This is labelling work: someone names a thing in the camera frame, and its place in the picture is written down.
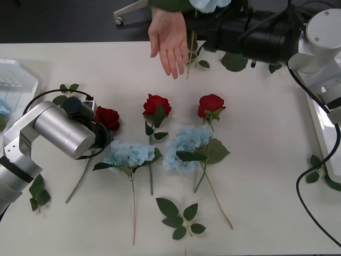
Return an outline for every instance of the hydrangea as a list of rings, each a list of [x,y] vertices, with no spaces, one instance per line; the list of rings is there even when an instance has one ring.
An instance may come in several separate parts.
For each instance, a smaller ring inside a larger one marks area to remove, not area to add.
[[[141,166],[144,162],[154,159],[154,150],[155,146],[152,145],[121,143],[115,140],[111,143],[111,154],[104,159],[104,162],[128,168]]]
[[[193,152],[195,148],[200,148],[209,142],[213,132],[207,125],[196,128],[194,125],[182,126],[176,133],[175,138],[167,145],[167,155],[164,158],[163,166],[167,170],[176,169],[181,173],[194,172],[198,162],[183,162],[177,155],[177,151]]]
[[[218,7],[227,6],[231,0],[189,0],[202,13],[211,13]]]

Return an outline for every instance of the rose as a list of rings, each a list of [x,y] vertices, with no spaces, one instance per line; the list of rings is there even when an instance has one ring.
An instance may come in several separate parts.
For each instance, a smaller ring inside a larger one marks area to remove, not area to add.
[[[98,107],[95,120],[100,122],[107,128],[109,131],[117,131],[119,129],[119,115],[117,111],[112,109]]]
[[[198,115],[206,120],[206,115],[208,112],[212,114],[213,119],[218,120],[220,112],[226,108],[223,106],[224,100],[214,94],[203,96],[199,103]]]
[[[143,107],[145,109],[143,114],[144,115],[154,115],[160,104],[162,104],[162,106],[166,112],[166,115],[168,116],[169,112],[171,112],[171,109],[172,109],[172,107],[168,103],[168,100],[165,98],[162,98],[159,95],[148,94],[147,102],[143,105]]]

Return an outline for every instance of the green leaf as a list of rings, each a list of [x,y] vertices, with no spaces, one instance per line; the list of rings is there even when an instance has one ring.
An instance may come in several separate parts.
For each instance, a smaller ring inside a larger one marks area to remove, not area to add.
[[[144,125],[144,126],[145,126],[145,133],[147,134],[147,136],[153,135],[154,130],[153,130],[152,127],[150,127],[150,126],[148,125],[147,120],[145,121],[145,125]]]
[[[176,155],[183,162],[204,161],[207,156],[197,152],[177,151]]]
[[[173,232],[173,239],[174,240],[180,240],[181,238],[183,238],[186,235],[186,232],[187,232],[187,230],[184,226],[177,228]]]
[[[158,132],[154,134],[154,138],[157,140],[162,140],[167,135],[168,135],[168,132]]]
[[[227,52],[223,59],[223,66],[231,72],[239,72],[246,68],[248,59],[244,58],[239,54]]]
[[[66,86],[65,86],[64,84],[61,84],[60,87],[59,87],[59,89],[62,90],[62,93],[68,92],[68,89],[66,88]]]
[[[152,161],[146,161],[142,164],[142,166],[147,166],[147,165],[151,165],[152,163],[156,162],[158,159],[160,159],[161,157],[163,157],[163,155],[161,154],[160,150],[158,148],[154,149],[154,155],[155,157],[153,158]]]
[[[107,164],[107,163],[98,163],[98,164],[95,164],[93,171],[107,169],[110,167],[114,167],[114,165]]]
[[[230,152],[217,139],[211,138],[208,143],[207,164],[216,164],[223,160]]]
[[[198,204],[192,204],[191,206],[187,207],[184,212],[183,216],[188,220],[194,219],[198,211]]]
[[[32,207],[32,211],[34,212],[36,209],[38,209],[38,204],[37,201],[34,198],[30,199],[30,203],[31,203],[31,207]]]
[[[63,105],[63,103],[66,99],[67,99],[67,97],[65,95],[59,95],[59,96],[55,97],[52,102],[54,104],[56,104],[57,106],[60,106],[60,105]]]
[[[188,12],[194,9],[189,0],[152,0],[152,5],[170,12]]]
[[[78,89],[78,87],[79,87],[79,84],[71,84],[70,89],[76,90],[76,89]]]
[[[7,126],[7,120],[5,118],[0,118],[0,132],[2,132]]]
[[[154,126],[156,128],[159,128],[162,121],[165,119],[166,116],[167,115],[166,115],[164,107],[162,106],[162,104],[159,104],[154,114]]]
[[[317,182],[319,180],[319,177],[320,175],[318,174],[318,172],[312,172],[305,177],[305,180],[308,184],[311,184]]]
[[[45,188],[45,182],[43,177],[39,174],[32,183],[32,186],[28,189],[33,198],[36,198]]]
[[[206,60],[200,60],[199,65],[201,65],[204,68],[210,68],[209,63]]]
[[[194,234],[201,234],[202,232],[205,231],[205,227],[201,224],[192,224],[191,225],[191,230]]]
[[[310,158],[310,163],[313,167],[319,168],[319,166],[321,165],[321,160],[319,159],[319,157],[312,155]]]
[[[325,175],[325,176],[324,176],[324,179],[326,180],[327,184],[328,184],[332,189],[337,190],[337,191],[341,191],[341,184],[332,181],[331,178],[329,177],[329,175]]]
[[[276,72],[276,70],[278,70],[278,69],[281,69],[282,68],[282,64],[281,63],[279,63],[279,64],[275,64],[275,65],[269,65],[269,71],[270,71],[270,73],[275,73]]]
[[[178,215],[179,210],[172,201],[165,198],[156,198],[156,202],[163,215],[167,217],[175,217]]]
[[[47,204],[48,201],[50,201],[51,196],[49,195],[47,190],[44,189],[42,192],[40,192],[40,194],[38,194],[36,196],[35,199],[36,199],[38,205],[45,205],[45,204]]]
[[[128,177],[130,177],[133,173],[132,169],[128,167],[115,166],[114,168],[119,172],[124,172],[126,175],[128,175]]]
[[[183,224],[183,219],[180,216],[167,217],[162,223],[172,228],[178,228]]]

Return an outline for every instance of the human hand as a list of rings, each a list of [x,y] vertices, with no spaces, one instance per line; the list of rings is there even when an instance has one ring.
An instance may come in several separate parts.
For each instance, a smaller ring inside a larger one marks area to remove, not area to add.
[[[183,15],[181,12],[156,9],[148,34],[151,57],[154,58],[159,52],[167,76],[172,73],[173,78],[177,79],[177,69],[182,75],[184,65],[188,62],[187,32]]]

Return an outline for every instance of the plastic container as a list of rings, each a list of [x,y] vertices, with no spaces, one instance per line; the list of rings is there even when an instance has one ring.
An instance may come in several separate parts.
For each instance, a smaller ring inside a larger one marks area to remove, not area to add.
[[[6,101],[11,111],[4,131],[22,116],[26,105],[38,94],[40,87],[39,80],[24,65],[15,60],[0,59],[0,98]],[[3,151],[2,134],[0,155]]]

